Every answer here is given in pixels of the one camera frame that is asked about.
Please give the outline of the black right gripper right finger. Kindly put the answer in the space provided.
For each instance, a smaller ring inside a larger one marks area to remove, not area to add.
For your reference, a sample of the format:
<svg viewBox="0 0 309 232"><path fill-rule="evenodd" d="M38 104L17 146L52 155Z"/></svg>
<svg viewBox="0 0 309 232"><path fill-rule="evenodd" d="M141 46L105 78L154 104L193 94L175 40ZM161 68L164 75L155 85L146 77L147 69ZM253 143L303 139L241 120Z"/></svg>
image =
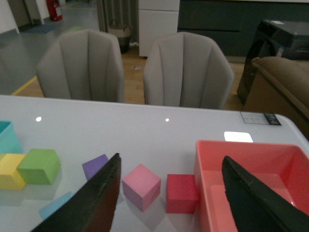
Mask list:
<svg viewBox="0 0 309 232"><path fill-rule="evenodd" d="M222 162L225 194L239 232L307 232L309 217L236 161Z"/></svg>

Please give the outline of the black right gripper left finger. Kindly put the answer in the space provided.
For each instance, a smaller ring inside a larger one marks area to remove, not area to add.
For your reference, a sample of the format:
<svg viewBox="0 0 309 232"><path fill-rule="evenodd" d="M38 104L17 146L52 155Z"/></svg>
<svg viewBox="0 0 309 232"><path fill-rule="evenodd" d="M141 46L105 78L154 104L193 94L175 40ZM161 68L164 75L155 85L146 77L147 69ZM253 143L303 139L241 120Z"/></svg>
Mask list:
<svg viewBox="0 0 309 232"><path fill-rule="evenodd" d="M33 229L34 232L108 232L120 190L118 153L73 197Z"/></svg>

